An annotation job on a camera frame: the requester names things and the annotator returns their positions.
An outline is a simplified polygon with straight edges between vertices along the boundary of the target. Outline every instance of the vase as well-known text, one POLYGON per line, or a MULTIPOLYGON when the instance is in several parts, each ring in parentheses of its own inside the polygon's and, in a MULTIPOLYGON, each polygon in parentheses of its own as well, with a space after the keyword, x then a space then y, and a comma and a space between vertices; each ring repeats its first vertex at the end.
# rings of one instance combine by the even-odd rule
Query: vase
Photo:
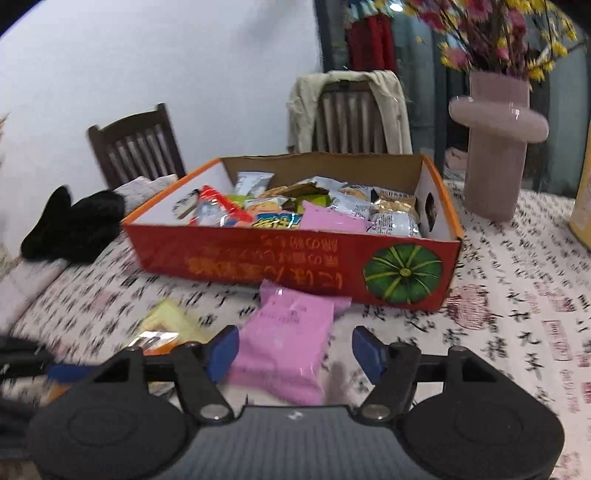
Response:
POLYGON ((470 74, 470 96, 450 101, 450 116, 470 128, 464 206, 494 222, 513 218, 528 143, 548 138, 548 122, 530 110, 530 85, 506 75, 470 74))

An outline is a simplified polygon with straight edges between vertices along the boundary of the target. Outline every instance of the dark wooden chair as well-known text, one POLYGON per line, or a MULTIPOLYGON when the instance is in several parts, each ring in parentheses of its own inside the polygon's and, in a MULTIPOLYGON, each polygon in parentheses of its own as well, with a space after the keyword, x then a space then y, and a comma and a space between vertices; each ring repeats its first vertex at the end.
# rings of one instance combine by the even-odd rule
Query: dark wooden chair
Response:
POLYGON ((110 189, 139 176, 154 180, 187 174, 163 103, 154 111, 127 116, 102 129, 93 125, 88 139, 110 189))
POLYGON ((318 100, 312 151, 388 153, 382 116, 369 82, 337 82, 318 100))

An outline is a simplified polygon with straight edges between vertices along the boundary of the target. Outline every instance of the red pants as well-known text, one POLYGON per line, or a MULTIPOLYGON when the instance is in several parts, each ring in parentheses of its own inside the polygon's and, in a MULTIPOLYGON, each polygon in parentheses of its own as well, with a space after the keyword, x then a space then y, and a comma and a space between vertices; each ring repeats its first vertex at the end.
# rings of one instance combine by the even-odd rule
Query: red pants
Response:
POLYGON ((348 43, 352 70, 392 70, 396 73, 392 22, 386 15, 378 14, 353 23, 348 43))

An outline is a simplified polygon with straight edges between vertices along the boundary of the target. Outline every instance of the gray gripper base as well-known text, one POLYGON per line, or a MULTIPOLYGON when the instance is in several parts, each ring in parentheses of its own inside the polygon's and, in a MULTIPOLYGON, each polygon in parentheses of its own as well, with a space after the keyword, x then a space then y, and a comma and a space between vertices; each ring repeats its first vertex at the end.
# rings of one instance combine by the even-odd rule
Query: gray gripper base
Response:
POLYGON ((158 480, 436 480, 393 432, 356 423, 346 407, 244 408, 201 429, 158 480))

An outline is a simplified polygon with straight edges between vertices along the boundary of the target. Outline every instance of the tablecloth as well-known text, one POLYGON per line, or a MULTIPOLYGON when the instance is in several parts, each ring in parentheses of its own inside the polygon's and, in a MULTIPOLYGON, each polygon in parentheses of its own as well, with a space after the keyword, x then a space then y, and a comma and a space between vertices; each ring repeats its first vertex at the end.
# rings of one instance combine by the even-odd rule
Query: tablecloth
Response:
MULTIPOLYGON (((566 444, 554 477, 591 479, 591 253, 569 231, 573 201, 522 192, 512 222, 498 225, 463 208, 461 185, 449 189, 466 236, 448 300, 435 314, 353 305, 335 321, 318 374, 326 403, 358 405, 372 388, 351 352, 357 325, 383 342, 412 343, 433 355, 463 345, 559 416, 566 444)), ((255 288, 142 272, 122 235, 90 267, 67 269, 13 333, 41 339, 60 359, 102 362, 167 297, 215 331, 243 325, 259 305, 255 288)), ((440 390, 422 385, 415 400, 440 390)), ((237 411, 247 402, 281 404, 256 390, 222 391, 237 411)), ((6 385, 5 392, 40 394, 35 382, 6 385)))

